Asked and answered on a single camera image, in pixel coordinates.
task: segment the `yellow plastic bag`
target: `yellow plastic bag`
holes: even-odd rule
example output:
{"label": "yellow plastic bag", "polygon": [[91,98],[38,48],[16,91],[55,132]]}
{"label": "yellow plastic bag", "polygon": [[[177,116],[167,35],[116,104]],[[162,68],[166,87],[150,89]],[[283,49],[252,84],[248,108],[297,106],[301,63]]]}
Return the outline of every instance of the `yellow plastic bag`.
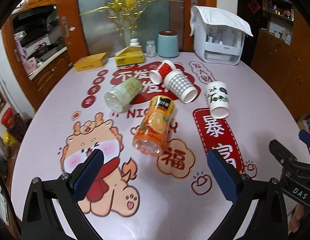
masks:
{"label": "yellow plastic bag", "polygon": [[3,133],[3,142],[8,145],[8,146],[12,146],[14,145],[15,143],[17,143],[17,140],[16,138],[11,135],[8,131],[5,131]]}

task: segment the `gold door decoration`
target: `gold door decoration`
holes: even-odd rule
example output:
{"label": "gold door decoration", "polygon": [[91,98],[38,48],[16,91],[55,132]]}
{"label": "gold door decoration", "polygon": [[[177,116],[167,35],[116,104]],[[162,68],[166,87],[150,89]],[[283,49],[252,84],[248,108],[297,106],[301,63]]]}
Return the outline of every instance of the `gold door decoration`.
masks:
{"label": "gold door decoration", "polygon": [[117,25],[116,30],[119,31],[121,36],[123,35],[123,32],[126,28],[131,32],[132,35],[135,35],[135,30],[138,27],[136,21],[145,11],[146,4],[150,2],[161,1],[183,2],[178,0],[106,0],[106,6],[82,13],[80,16],[107,10],[110,13],[107,18]]}

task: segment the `wooden lid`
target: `wooden lid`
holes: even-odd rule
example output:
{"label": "wooden lid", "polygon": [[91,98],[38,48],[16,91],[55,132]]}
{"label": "wooden lid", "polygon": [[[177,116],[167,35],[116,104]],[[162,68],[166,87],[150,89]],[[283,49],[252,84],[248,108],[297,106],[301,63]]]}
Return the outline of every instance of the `wooden lid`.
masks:
{"label": "wooden lid", "polygon": [[159,35],[163,35],[163,36],[175,36],[175,35],[177,35],[177,33],[174,32],[174,31],[161,31],[161,32],[159,32]]}

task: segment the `white cloth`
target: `white cloth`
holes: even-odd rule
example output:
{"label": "white cloth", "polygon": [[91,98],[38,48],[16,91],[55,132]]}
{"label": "white cloth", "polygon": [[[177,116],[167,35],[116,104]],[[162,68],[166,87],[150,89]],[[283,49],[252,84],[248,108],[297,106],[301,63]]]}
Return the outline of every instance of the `white cloth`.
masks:
{"label": "white cloth", "polygon": [[209,25],[223,25],[240,30],[250,36],[253,36],[248,22],[231,12],[215,7],[193,6],[190,10],[190,36],[194,35],[195,19],[197,12],[199,12],[202,20]]}

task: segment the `orange juice bottle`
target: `orange juice bottle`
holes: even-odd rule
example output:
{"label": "orange juice bottle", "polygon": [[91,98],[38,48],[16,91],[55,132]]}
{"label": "orange juice bottle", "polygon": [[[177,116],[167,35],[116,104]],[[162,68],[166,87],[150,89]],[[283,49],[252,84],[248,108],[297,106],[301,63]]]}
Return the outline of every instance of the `orange juice bottle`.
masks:
{"label": "orange juice bottle", "polygon": [[157,156],[163,153],[174,109],[175,104],[171,98],[153,97],[150,108],[133,138],[133,146],[143,154]]}

